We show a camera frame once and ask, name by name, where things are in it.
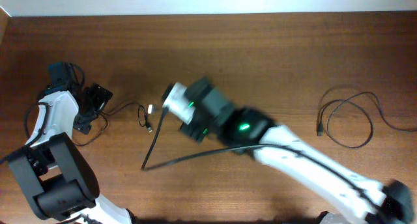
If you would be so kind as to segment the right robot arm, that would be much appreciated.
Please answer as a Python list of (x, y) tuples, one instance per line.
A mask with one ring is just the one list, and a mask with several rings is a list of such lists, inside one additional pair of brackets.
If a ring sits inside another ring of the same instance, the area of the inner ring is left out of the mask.
[(329, 202), (336, 214), (323, 223), (412, 223), (410, 189), (398, 180), (388, 185), (359, 175), (314, 149), (287, 126), (248, 107), (237, 108), (210, 81), (174, 84), (170, 100), (178, 107), (182, 130), (197, 141), (214, 132), (227, 150), (249, 154)]

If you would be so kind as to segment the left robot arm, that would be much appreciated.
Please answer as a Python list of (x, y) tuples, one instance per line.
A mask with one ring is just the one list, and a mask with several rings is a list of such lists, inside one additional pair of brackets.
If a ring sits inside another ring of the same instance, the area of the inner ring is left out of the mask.
[(77, 130), (88, 134), (113, 96), (76, 75), (81, 68), (60, 62), (48, 67), (51, 83), (40, 93), (34, 130), (7, 162), (31, 210), (59, 223), (136, 223), (136, 217), (105, 198), (98, 180), (72, 141)]

